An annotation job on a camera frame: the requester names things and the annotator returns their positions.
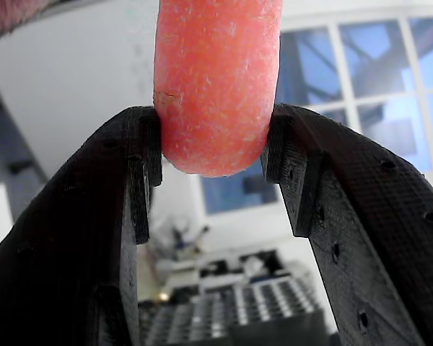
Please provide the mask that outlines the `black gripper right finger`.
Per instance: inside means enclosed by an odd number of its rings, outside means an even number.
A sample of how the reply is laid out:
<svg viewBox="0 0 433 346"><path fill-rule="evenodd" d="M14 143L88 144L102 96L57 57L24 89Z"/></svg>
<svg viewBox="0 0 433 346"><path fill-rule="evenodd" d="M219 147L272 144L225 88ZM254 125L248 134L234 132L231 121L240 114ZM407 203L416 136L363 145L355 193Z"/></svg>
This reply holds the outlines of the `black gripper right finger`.
<svg viewBox="0 0 433 346"><path fill-rule="evenodd" d="M276 105L261 155L312 248L344 345L433 345L433 187L311 110Z"/></svg>

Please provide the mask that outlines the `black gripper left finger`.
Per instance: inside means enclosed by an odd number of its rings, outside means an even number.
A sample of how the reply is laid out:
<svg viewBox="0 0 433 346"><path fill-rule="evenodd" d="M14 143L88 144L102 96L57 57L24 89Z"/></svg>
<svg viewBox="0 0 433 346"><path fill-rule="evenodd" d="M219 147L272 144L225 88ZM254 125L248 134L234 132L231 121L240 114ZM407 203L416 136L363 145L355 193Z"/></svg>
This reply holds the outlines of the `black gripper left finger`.
<svg viewBox="0 0 433 346"><path fill-rule="evenodd" d="M152 107L102 125L0 243L0 345L138 345L137 247L162 181Z"/></svg>

